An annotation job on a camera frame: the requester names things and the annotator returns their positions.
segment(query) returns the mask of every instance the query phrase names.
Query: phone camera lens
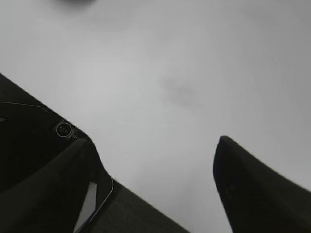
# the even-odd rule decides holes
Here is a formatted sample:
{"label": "phone camera lens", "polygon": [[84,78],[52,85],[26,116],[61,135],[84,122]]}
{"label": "phone camera lens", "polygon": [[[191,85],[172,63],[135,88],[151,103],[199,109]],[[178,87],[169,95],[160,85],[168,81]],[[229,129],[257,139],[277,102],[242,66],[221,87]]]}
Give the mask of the phone camera lens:
{"label": "phone camera lens", "polygon": [[61,123],[57,126],[56,132],[60,137],[68,137],[72,132],[72,128],[68,123]]}

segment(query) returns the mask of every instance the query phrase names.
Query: white surface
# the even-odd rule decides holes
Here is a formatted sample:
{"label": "white surface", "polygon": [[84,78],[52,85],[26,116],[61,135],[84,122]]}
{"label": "white surface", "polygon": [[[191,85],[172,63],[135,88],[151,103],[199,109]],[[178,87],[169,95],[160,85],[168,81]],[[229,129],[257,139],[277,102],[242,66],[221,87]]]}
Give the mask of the white surface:
{"label": "white surface", "polygon": [[192,233],[231,232],[220,135],[311,189],[311,1],[65,2],[0,3],[0,70],[89,134],[113,177]]}

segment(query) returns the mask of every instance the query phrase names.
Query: dark object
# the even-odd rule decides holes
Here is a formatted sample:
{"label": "dark object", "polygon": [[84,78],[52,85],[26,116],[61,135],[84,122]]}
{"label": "dark object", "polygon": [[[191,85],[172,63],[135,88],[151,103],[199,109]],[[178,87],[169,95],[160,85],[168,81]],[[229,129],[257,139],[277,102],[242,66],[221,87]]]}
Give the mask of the dark object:
{"label": "dark object", "polygon": [[84,8],[93,4],[96,0],[53,0],[57,4],[62,4],[67,7],[75,8]]}
{"label": "dark object", "polygon": [[[114,181],[84,132],[1,74],[0,114],[0,233],[187,232]],[[80,226],[90,183],[95,211]]]}
{"label": "dark object", "polygon": [[116,181],[92,222],[81,233],[189,233]]}
{"label": "dark object", "polygon": [[220,138],[213,173],[234,233],[311,232],[311,193],[227,136]]}

